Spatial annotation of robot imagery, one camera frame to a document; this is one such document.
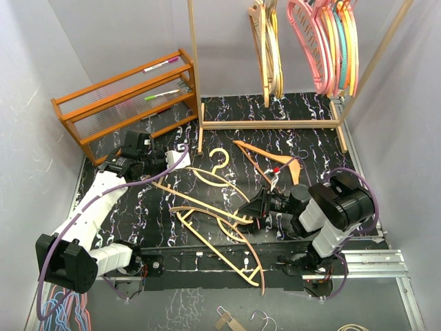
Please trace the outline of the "beige hanger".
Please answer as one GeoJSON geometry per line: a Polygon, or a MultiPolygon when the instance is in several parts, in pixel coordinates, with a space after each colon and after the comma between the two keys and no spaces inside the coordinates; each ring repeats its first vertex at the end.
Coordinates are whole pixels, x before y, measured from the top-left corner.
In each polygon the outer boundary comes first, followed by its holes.
{"type": "Polygon", "coordinates": [[[267,4],[267,29],[271,45],[271,58],[274,70],[274,94],[277,99],[283,93],[283,75],[280,73],[280,53],[278,47],[278,21],[276,15],[277,1],[268,1],[267,4]]]}
{"type": "Polygon", "coordinates": [[[263,1],[265,6],[265,18],[266,18],[266,46],[267,46],[267,60],[271,67],[271,93],[276,94],[278,90],[278,62],[276,60],[276,38],[274,34],[274,28],[272,23],[272,13],[274,12],[273,1],[263,1]]]}

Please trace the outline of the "teal wire hanger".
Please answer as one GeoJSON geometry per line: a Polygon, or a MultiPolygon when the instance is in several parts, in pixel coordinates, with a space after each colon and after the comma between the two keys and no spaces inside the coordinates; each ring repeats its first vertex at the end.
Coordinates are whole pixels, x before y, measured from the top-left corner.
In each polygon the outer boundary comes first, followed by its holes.
{"type": "Polygon", "coordinates": [[[338,26],[338,34],[340,39],[340,52],[341,52],[341,63],[340,63],[340,78],[338,87],[340,90],[344,90],[347,87],[346,78],[347,78],[347,42],[346,42],[346,34],[343,25],[343,20],[340,12],[338,11],[338,2],[335,4],[334,10],[334,18],[336,19],[336,23],[338,26]]]}

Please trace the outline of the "yellow metal hanger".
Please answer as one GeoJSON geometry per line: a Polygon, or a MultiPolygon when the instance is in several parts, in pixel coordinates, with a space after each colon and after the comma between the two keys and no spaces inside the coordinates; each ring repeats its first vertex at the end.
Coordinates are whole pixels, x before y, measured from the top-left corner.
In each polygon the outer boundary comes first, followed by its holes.
{"type": "Polygon", "coordinates": [[[351,58],[351,78],[349,86],[349,95],[355,97],[358,88],[359,77],[359,51],[358,51],[358,31],[356,26],[356,20],[353,13],[353,6],[351,1],[345,1],[345,9],[349,14],[350,19],[350,32],[351,32],[351,46],[352,46],[352,58],[351,58]]]}

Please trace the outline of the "orange plastic hanger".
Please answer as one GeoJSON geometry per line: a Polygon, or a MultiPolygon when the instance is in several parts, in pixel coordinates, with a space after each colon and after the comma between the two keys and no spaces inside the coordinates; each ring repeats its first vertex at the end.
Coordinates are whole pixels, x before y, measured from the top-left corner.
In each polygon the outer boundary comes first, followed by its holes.
{"type": "Polygon", "coordinates": [[[348,9],[349,1],[343,1],[338,9],[341,15],[343,26],[345,28],[346,42],[347,42],[347,67],[349,71],[349,95],[353,96],[354,83],[356,78],[356,60],[355,60],[355,45],[354,45],[354,35],[353,35],[353,25],[351,16],[348,9]]]}

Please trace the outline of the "thick pink plastic hanger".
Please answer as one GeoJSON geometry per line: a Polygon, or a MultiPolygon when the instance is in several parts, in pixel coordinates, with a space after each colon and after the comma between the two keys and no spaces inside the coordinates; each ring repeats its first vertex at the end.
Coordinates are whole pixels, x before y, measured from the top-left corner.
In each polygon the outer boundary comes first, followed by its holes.
{"type": "Polygon", "coordinates": [[[316,25],[320,31],[322,39],[323,49],[326,56],[326,68],[327,68],[327,87],[326,95],[330,97],[334,91],[335,83],[335,52],[333,49],[334,31],[331,25],[331,21],[328,14],[329,1],[312,1],[312,16],[316,20],[316,25]]]}

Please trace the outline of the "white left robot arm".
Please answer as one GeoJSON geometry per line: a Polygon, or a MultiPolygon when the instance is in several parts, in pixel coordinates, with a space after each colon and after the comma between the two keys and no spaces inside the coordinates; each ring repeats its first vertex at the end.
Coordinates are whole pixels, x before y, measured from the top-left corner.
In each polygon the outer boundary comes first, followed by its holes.
{"type": "Polygon", "coordinates": [[[39,283],[48,282],[78,293],[87,292],[97,277],[121,269],[128,275],[141,270],[142,258],[134,244],[117,241],[94,249],[94,238],[115,203],[131,183],[167,168],[165,151],[155,147],[150,134],[130,130],[98,167],[94,181],[71,215],[52,234],[35,244],[39,283]]]}

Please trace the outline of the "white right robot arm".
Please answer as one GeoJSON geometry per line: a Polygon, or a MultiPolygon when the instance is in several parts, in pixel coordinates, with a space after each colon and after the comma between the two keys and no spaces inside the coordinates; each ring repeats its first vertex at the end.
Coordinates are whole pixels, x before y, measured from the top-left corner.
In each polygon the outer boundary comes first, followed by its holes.
{"type": "Polygon", "coordinates": [[[316,237],[297,257],[282,257],[292,265],[321,274],[339,257],[343,245],[369,218],[378,221],[378,200],[365,179],[349,168],[336,168],[323,182],[296,184],[288,196],[266,188],[238,209],[238,214],[261,220],[270,213],[291,216],[289,229],[302,239],[316,237]]]}

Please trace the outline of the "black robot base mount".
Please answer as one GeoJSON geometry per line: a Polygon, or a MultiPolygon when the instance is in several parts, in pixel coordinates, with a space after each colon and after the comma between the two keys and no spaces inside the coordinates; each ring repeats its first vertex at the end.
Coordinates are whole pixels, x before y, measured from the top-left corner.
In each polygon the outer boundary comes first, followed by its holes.
{"type": "MultiPolygon", "coordinates": [[[[347,271],[343,262],[338,259],[334,259],[323,272],[285,263],[306,255],[307,244],[306,241],[279,241],[252,245],[263,267],[266,289],[302,291],[308,279],[328,280],[342,276],[347,271]]],[[[183,288],[253,288],[235,269],[243,271],[246,277],[252,276],[257,288],[261,286],[260,272],[254,271],[257,268],[256,257],[247,245],[223,244],[216,246],[216,249],[228,262],[205,245],[135,250],[138,262],[147,269],[143,289],[161,291],[183,288]]]]}

